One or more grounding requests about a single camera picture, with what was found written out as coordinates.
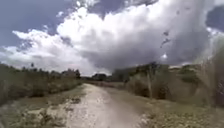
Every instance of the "dry grass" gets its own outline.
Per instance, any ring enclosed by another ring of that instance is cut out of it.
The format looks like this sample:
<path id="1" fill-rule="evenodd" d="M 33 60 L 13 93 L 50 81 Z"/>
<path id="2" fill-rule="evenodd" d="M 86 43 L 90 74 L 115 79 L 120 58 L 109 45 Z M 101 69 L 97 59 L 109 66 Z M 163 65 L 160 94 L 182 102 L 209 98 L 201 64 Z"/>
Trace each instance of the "dry grass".
<path id="1" fill-rule="evenodd" d="M 146 118 L 144 128 L 223 128 L 224 111 L 134 96 L 107 89 L 115 100 L 127 102 Z"/>
<path id="2" fill-rule="evenodd" d="M 83 96 L 83 86 L 73 90 L 40 98 L 25 98 L 6 104 L 0 108 L 0 122 L 6 128 L 54 128 L 63 126 L 60 118 L 46 112 L 49 107 L 56 108 L 67 100 L 79 103 Z"/>

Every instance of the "cloud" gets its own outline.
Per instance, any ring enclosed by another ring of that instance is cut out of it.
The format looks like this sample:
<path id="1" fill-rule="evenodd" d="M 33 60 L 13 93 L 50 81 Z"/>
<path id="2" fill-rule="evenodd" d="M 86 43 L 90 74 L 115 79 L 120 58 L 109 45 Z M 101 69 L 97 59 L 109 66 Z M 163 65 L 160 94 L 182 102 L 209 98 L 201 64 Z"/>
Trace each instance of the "cloud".
<path id="1" fill-rule="evenodd" d="M 210 2 L 160 0 L 129 6 L 104 18 L 80 7 L 64 18 L 55 35 L 36 29 L 13 31 L 26 47 L 6 47 L 0 57 L 8 63 L 34 62 L 46 69 L 79 68 L 85 75 L 164 62 L 164 56 L 170 64 L 189 62 L 209 42 L 205 19 Z"/>

